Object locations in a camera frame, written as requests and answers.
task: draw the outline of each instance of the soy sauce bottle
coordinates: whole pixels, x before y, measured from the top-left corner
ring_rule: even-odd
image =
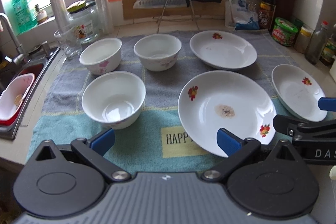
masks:
[[[275,11],[275,0],[261,0],[258,13],[259,27],[270,30]]]

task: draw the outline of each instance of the brown stain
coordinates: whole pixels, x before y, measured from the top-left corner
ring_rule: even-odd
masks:
[[[232,107],[226,105],[215,106],[216,114],[222,118],[233,118],[236,114]]]

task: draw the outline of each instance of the white star logo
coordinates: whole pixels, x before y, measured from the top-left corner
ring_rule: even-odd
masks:
[[[167,180],[171,179],[171,176],[166,174],[166,175],[162,176],[161,178],[163,180],[167,181]]]

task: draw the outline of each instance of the clear plastic cup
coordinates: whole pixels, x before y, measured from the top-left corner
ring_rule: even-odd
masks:
[[[69,27],[68,30],[65,28],[65,30],[64,32],[57,30],[54,37],[66,57],[71,59],[74,56],[80,55],[83,49],[80,39],[77,36],[76,27]]]

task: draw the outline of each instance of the checkered cloth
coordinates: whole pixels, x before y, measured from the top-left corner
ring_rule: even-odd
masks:
[[[177,101],[184,85],[196,75],[213,70],[199,60],[189,47],[189,40],[196,33],[170,33],[181,40],[182,49],[177,63],[163,72],[144,69],[134,54],[134,44],[142,35],[121,39],[122,62],[117,70],[138,75],[146,85],[147,95],[139,119],[130,127],[115,132],[115,145],[105,154],[105,158],[130,173],[200,171],[222,160],[192,141],[181,127],[177,112]],[[263,87],[278,114],[290,116],[277,98],[271,73],[275,66],[296,65],[295,61],[283,46],[273,41],[267,31],[237,31],[234,34],[249,41],[258,53],[257,61],[239,73]],[[89,139],[102,130],[97,122],[85,115],[81,105],[82,94],[94,79],[95,76],[79,63],[78,57],[64,62],[44,101],[27,158],[44,139],[67,144],[77,137]],[[276,133],[273,143],[286,137]]]

